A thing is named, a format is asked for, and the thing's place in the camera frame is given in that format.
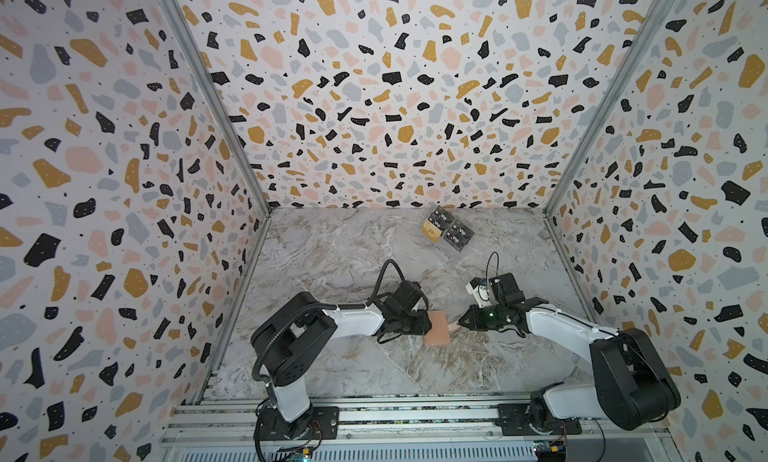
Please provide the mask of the tan leather card holder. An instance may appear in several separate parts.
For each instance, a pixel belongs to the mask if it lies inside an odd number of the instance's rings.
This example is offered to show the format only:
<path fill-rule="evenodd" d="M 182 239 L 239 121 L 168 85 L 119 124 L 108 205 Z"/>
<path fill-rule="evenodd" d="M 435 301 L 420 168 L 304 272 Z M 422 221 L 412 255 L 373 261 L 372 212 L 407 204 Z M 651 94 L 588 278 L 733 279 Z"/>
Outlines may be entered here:
<path fill-rule="evenodd" d="M 424 345 L 428 347 L 442 347 L 450 344 L 449 323 L 444 311 L 429 311 L 431 328 L 424 335 Z"/>

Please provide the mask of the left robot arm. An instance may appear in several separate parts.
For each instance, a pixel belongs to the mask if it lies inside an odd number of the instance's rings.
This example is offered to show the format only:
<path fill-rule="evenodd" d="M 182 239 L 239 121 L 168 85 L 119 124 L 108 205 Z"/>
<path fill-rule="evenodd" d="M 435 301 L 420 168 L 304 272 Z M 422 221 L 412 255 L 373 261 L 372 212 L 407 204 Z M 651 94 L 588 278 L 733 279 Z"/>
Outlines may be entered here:
<path fill-rule="evenodd" d="M 421 286 L 408 280 L 365 303 L 337 305 L 309 292 L 295 295 L 250 338 L 256 354 L 252 378 L 267 391 L 267 423 L 285 438 L 307 428 L 313 406 L 304 376 L 329 342 L 365 336 L 383 344 L 403 335 L 424 336 L 432 328 L 428 311 Z"/>

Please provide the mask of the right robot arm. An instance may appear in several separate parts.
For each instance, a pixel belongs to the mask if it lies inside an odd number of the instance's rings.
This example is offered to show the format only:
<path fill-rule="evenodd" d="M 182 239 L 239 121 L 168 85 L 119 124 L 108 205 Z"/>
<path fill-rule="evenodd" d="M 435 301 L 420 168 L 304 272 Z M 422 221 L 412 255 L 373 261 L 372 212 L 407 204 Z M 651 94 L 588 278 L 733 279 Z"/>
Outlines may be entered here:
<path fill-rule="evenodd" d="M 466 285 L 475 302 L 458 325 L 471 331 L 512 331 L 564 347 L 589 364 L 591 383 L 550 384 L 531 393 L 522 420 L 551 434 L 570 420 L 607 419 L 632 431 L 660 422 L 681 395 L 648 334 L 617 329 L 572 315 L 540 297 L 526 297 L 510 273 L 474 278 Z"/>

